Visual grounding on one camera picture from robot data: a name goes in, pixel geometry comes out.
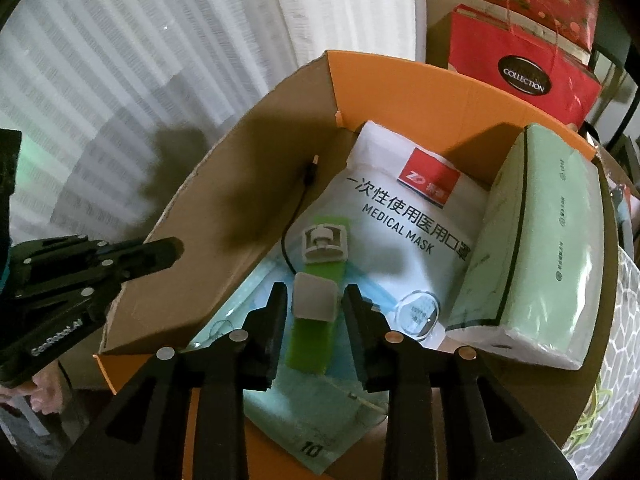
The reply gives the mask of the person left hand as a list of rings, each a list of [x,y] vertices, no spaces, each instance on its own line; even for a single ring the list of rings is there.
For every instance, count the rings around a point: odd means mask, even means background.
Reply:
[[[32,376],[27,382],[14,388],[1,387],[1,406],[17,408],[18,398],[29,398],[35,413],[61,414],[70,402],[60,362],[54,361]]]

